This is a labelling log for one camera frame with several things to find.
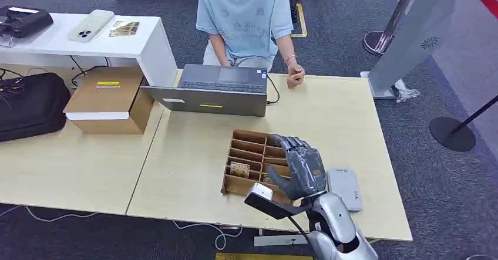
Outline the person's left hand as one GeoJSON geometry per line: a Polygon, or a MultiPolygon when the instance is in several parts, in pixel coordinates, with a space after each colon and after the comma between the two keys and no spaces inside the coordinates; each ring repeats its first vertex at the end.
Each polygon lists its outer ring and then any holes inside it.
{"type": "Polygon", "coordinates": [[[292,63],[288,65],[287,69],[287,86],[289,89],[293,89],[304,81],[305,70],[298,63],[292,63]]]}

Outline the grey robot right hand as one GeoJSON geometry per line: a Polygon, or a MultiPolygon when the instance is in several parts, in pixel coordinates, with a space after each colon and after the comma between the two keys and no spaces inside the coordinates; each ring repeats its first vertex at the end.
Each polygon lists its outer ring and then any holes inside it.
{"type": "Polygon", "coordinates": [[[282,178],[274,167],[268,167],[273,184],[291,200],[325,191],[327,175],[319,151],[298,137],[270,134],[270,139],[284,150],[291,178],[282,178]]]}

